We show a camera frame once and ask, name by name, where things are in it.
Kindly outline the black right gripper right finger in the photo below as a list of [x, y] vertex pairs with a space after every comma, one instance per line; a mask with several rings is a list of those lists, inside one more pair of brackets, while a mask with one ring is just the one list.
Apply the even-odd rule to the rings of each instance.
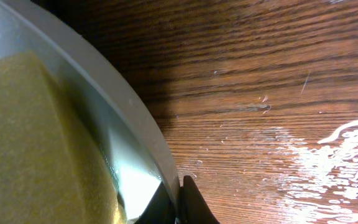
[[219, 224], [205, 202], [193, 178], [183, 177], [180, 188], [180, 222], [184, 224]]

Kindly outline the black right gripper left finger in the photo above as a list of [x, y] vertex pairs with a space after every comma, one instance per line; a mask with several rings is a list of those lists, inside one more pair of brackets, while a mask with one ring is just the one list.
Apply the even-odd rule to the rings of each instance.
[[175, 208], [163, 182], [161, 182], [145, 211], [135, 224], [175, 224], [175, 219]]

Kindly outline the green and yellow sponge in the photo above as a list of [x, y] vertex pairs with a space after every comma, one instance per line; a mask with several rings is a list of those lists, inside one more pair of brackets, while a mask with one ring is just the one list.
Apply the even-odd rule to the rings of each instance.
[[98, 146], [32, 53], [0, 59], [0, 223], [125, 223]]

